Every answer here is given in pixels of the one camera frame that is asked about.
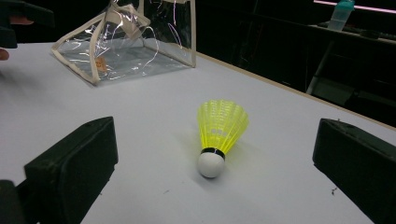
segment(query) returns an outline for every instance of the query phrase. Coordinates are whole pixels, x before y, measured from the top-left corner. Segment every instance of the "shuttlecock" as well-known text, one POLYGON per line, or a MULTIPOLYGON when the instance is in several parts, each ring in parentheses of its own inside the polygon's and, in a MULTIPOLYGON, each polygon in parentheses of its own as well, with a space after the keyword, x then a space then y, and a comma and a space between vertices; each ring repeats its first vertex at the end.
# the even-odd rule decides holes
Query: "shuttlecock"
POLYGON ((224 168, 225 155, 248 126, 248 114, 241 105, 227 100, 210 100, 198 109, 202 151, 198 170, 209 178, 224 168))

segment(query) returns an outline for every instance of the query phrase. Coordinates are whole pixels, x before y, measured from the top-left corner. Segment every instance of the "plastic sheet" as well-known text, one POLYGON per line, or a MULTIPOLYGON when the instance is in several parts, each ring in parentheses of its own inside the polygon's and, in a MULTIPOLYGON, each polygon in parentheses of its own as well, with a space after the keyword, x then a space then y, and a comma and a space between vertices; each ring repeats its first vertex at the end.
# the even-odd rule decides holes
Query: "plastic sheet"
POLYGON ((91 84, 195 67, 195 2, 110 1, 52 52, 91 84))

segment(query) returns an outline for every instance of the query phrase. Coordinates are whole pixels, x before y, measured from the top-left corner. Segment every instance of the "dark background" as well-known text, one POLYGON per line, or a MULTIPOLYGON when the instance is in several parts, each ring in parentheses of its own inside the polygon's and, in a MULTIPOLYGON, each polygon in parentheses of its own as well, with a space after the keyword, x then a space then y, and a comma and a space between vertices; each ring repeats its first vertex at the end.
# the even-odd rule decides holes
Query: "dark background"
MULTIPOLYGON (((56 27, 14 26, 20 43, 57 41, 108 5, 108 0, 26 2, 51 9, 56 27)), ((396 102, 395 44, 307 26, 328 21, 333 6, 313 0, 196 0, 195 4, 199 52, 305 92, 329 43, 335 41, 322 75, 355 88, 351 100, 368 91, 396 102)), ((394 15, 355 10, 348 25, 396 35, 394 15)), ((392 106, 379 102, 340 106, 396 125, 392 106)))

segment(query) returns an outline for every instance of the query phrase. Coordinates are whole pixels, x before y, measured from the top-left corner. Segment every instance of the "shuttlecock cork base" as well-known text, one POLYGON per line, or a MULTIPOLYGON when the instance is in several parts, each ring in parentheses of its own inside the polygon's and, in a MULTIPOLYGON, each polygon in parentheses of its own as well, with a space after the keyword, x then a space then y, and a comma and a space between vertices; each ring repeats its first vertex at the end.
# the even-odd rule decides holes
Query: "shuttlecock cork base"
POLYGON ((210 100, 198 109, 203 150, 198 159, 201 175, 214 178, 225 165, 225 155, 248 126, 248 114, 233 101, 210 100))
POLYGON ((198 171, 207 178, 214 178, 222 172, 224 163, 225 155, 222 151, 207 147, 201 151, 198 159, 198 171))

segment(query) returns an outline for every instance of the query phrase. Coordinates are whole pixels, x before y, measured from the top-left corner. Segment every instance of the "black band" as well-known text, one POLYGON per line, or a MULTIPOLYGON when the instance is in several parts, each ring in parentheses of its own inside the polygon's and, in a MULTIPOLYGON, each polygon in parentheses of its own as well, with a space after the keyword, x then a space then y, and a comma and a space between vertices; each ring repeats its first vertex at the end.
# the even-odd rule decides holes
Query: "black band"
POLYGON ((215 153, 218 154, 219 156, 221 156, 224 160, 225 160, 225 155, 222 151, 220 151, 219 149, 213 148, 213 147, 207 147, 202 149, 201 154, 206 153, 206 152, 211 152, 211 153, 215 153))

